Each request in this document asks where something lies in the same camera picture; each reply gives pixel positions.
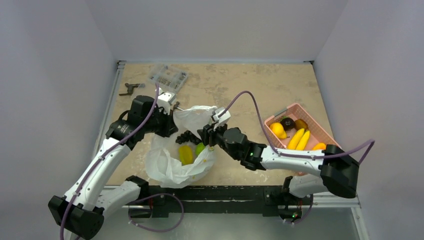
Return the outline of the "green fake apple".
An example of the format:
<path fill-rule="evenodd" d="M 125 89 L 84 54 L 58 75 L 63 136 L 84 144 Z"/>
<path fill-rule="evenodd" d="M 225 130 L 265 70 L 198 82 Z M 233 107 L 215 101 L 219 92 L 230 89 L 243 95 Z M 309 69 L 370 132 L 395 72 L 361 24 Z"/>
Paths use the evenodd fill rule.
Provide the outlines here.
<path fill-rule="evenodd" d="M 200 143 L 199 143 L 199 144 L 197 144 L 197 145 L 196 145 L 196 147 L 195 147 L 195 150 L 194 150 L 195 155 L 196 155 L 196 156 L 199 156 L 199 155 L 200 155 L 200 153 L 201 153 L 204 149 L 205 149 L 205 145 L 204 145 L 202 142 L 200 142 Z"/>

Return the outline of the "black fake grapes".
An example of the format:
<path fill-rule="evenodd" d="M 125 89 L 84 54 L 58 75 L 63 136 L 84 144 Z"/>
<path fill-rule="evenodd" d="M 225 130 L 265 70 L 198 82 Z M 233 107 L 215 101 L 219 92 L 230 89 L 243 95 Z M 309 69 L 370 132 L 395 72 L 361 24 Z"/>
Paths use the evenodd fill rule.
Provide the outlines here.
<path fill-rule="evenodd" d="M 202 140 L 200 138 L 198 138 L 194 133 L 192 133 L 189 130 L 186 130 L 185 132 L 183 132 L 181 135 L 179 135 L 175 142 L 177 144 L 184 144 L 184 143 L 192 143 L 194 145 L 198 145 L 202 142 Z"/>

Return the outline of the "yellow green fake starfruit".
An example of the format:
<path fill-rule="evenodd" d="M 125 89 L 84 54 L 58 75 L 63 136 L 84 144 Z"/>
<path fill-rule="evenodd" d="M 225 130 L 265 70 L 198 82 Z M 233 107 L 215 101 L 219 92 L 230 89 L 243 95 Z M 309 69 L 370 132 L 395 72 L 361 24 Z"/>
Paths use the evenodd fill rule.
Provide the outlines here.
<path fill-rule="evenodd" d="M 194 155 L 192 149 L 188 145 L 180 146 L 178 149 L 179 160 L 183 166 L 194 163 Z"/>

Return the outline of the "white plastic bag lemon print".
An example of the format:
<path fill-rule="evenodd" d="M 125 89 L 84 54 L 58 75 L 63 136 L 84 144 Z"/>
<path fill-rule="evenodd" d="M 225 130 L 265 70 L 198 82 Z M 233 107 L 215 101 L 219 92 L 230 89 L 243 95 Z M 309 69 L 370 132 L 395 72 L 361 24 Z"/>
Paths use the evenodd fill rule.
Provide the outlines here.
<path fill-rule="evenodd" d="M 199 142 L 197 130 L 211 121 L 216 106 L 195 105 L 177 110 L 178 131 L 170 137 L 154 135 L 147 152 L 145 172 L 163 188 L 180 189 L 205 177 L 217 162 L 217 151 Z"/>

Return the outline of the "yellow fake lemon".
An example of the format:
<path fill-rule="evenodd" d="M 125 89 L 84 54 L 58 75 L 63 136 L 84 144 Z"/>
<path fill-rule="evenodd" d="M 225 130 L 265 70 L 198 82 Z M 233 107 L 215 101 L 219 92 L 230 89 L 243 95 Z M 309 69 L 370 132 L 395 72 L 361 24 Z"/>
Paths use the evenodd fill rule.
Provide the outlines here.
<path fill-rule="evenodd" d="M 284 130 L 283 126 L 280 124 L 280 122 L 274 122 L 269 125 L 269 128 L 271 132 L 278 138 L 278 139 L 286 139 L 287 133 Z"/>

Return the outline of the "dark purple fake fruit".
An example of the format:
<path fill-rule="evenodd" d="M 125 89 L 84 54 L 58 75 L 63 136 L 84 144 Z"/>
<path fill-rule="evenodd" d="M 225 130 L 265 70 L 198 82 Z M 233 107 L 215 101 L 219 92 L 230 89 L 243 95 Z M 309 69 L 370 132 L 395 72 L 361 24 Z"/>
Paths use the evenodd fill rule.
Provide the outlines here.
<path fill-rule="evenodd" d="M 284 117 L 280 121 L 280 124 L 283 126 L 283 129 L 285 131 L 290 131 L 290 130 L 294 129 L 295 126 L 296 126 L 295 121 L 290 117 Z"/>

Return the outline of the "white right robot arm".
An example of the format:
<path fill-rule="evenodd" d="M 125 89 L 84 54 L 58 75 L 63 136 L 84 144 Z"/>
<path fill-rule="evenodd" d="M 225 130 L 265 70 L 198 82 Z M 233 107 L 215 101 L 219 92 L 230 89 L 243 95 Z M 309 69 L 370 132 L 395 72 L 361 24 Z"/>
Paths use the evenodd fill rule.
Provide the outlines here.
<path fill-rule="evenodd" d="M 303 176 L 286 178 L 280 196 L 288 204 L 299 198 L 321 192 L 353 199 L 357 194 L 360 164 L 336 145 L 324 150 L 288 150 L 256 143 L 237 127 L 214 128 L 205 125 L 197 130 L 205 146 L 219 146 L 246 169 L 289 170 Z"/>

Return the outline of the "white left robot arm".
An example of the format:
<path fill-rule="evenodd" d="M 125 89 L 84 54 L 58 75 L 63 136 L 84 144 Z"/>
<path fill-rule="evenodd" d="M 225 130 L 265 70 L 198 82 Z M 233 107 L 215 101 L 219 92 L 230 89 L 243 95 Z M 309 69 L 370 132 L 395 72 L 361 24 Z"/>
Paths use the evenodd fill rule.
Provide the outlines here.
<path fill-rule="evenodd" d="M 60 226 L 59 238 L 92 239 L 104 221 L 124 205 L 146 203 L 151 194 L 149 183 L 135 175 L 105 195 L 101 192 L 118 165 L 135 148 L 145 134 L 170 137 L 178 131 L 173 119 L 176 96 L 170 92 L 156 98 L 138 95 L 130 109 L 113 122 L 97 154 L 63 196 L 54 195 L 48 208 Z"/>

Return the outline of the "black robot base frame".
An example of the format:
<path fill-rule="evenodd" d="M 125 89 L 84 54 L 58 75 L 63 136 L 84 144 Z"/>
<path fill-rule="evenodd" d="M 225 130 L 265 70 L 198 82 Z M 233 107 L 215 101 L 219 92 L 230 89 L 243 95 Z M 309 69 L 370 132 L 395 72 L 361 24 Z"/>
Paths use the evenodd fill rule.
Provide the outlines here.
<path fill-rule="evenodd" d="M 265 186 L 187 186 L 184 188 L 149 187 L 143 197 L 153 199 L 131 202 L 132 218 L 167 218 L 169 214 L 260 214 L 263 217 L 300 219 L 312 197 L 297 198 L 279 185 Z"/>

